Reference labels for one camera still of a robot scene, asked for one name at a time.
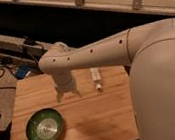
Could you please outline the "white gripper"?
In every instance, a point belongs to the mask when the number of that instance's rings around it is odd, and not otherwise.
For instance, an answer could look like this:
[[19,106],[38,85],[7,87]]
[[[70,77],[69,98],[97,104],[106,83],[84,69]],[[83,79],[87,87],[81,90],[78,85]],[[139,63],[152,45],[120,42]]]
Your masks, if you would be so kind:
[[62,102],[64,93],[72,92],[76,96],[81,97],[81,93],[76,90],[76,80],[71,74],[71,71],[59,72],[52,75],[53,82],[55,84],[56,91],[58,92],[56,99],[58,103]]

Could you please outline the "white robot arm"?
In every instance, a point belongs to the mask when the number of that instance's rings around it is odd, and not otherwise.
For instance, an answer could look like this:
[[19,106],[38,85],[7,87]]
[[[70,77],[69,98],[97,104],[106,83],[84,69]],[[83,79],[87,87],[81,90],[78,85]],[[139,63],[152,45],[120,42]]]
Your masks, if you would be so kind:
[[175,140],[175,18],[135,26],[80,48],[56,42],[38,66],[52,76],[57,97],[76,92],[71,72],[127,66],[140,140]]

